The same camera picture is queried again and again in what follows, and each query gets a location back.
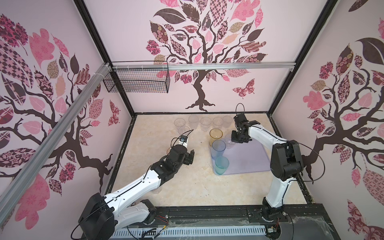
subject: butterfly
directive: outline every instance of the butterfly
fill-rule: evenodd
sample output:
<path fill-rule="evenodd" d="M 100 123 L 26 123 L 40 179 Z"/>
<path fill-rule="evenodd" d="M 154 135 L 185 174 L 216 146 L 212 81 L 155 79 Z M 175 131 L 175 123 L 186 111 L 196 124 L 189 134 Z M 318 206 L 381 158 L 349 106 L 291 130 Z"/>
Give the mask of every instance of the butterfly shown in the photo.
<path fill-rule="evenodd" d="M 244 96 L 246 96 L 247 93 L 253 93 L 255 94 L 253 91 L 255 90 L 255 88 L 253 87 L 253 85 L 255 85 L 255 79 L 252 79 L 251 81 L 249 81 L 249 83 L 247 83 L 247 85 L 245 86 L 245 88 L 234 88 L 232 90 L 234 90 L 235 93 L 238 93 L 240 97 L 242 97 L 244 99 Z"/>
<path fill-rule="evenodd" d="M 119 122 L 119 113 L 121 110 L 119 110 L 117 107 L 115 107 L 115 104 L 110 100 L 109 101 L 109 105 L 111 107 L 111 110 L 112 110 L 112 117 L 109 118 L 109 121 L 108 121 L 108 126 L 112 125 L 112 124 L 117 124 Z"/>

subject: pink wall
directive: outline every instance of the pink wall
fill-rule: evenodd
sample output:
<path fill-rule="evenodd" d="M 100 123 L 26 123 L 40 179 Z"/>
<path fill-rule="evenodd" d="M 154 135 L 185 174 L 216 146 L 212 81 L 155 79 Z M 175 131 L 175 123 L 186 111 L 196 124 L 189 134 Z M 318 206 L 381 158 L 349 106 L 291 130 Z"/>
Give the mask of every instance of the pink wall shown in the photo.
<path fill-rule="evenodd" d="M 384 236 L 384 2 L 343 0 L 274 114 L 283 137 L 313 147 L 308 183 L 341 239 Z M 308 174 L 323 172 L 301 148 Z"/>
<path fill-rule="evenodd" d="M 102 60 L 71 0 L 1 7 L 3 192 Z M 0 238 L 69 239 L 89 197 L 104 192 L 130 119 L 119 94 L 102 83 L 2 225 Z"/>
<path fill-rule="evenodd" d="M 157 58 L 168 62 L 175 59 L 174 63 L 210 63 L 208 56 L 212 54 L 212 63 L 219 63 L 226 58 L 232 58 L 231 62 L 236 62 L 237 57 L 248 57 L 253 54 L 258 54 L 257 59 L 263 62 L 294 61 L 325 2 L 325 0 L 278 2 L 205 0 L 200 1 L 201 5 L 198 6 L 197 1 L 183 0 L 117 0 L 113 3 L 97 0 L 87 1 L 87 6 L 113 61 Z M 224 5 L 226 8 L 220 7 L 219 14 L 211 10 Z M 166 13 L 156 14 L 163 9 L 166 12 L 178 13 L 181 17 L 174 18 Z M 188 18 L 186 13 L 189 12 L 192 12 L 192 15 Z M 198 31 L 186 32 L 184 28 L 186 26 L 197 29 L 199 22 L 207 23 L 204 21 L 206 16 L 213 23 L 212 31 L 201 28 Z M 241 38 L 243 28 L 247 24 L 251 24 L 251 28 L 245 37 Z M 157 33 L 158 27 L 162 29 L 159 33 Z M 161 36 L 167 34 L 162 39 L 163 42 L 160 38 L 154 37 L 153 30 L 157 38 L 158 34 Z M 254 31 L 261 32 L 257 39 L 251 37 L 252 33 L 256 33 Z M 225 34 L 221 39 L 215 40 L 214 36 L 219 32 Z M 177 39 L 174 36 L 176 34 L 184 36 L 188 34 L 190 39 L 182 37 Z M 247 43 L 252 43 L 254 48 L 241 47 Z M 217 49 L 208 50 L 213 44 Z M 178 51 L 177 48 L 185 49 L 186 53 L 184 54 L 183 50 Z M 196 57 L 200 54 L 202 58 L 197 61 Z M 180 76 L 186 75 L 183 82 L 176 81 L 178 78 L 175 76 L 179 73 L 172 72 L 168 94 L 128 93 L 127 95 L 136 112 L 234 111 L 239 102 L 244 103 L 247 111 L 267 111 L 275 91 L 287 74 L 287 69 L 248 71 L 249 73 L 238 75 L 225 70 L 218 70 L 218 73 L 199 71 L 200 78 L 196 79 L 193 79 L 194 71 L 189 71 L 180 73 Z M 216 80 L 208 79 L 208 81 L 206 78 L 208 74 L 214 74 Z M 249 88 L 251 91 L 246 88 L 249 82 L 251 83 L 248 87 L 254 84 Z M 242 95 L 245 93 L 246 96 L 239 96 L 234 89 L 243 93 Z"/>

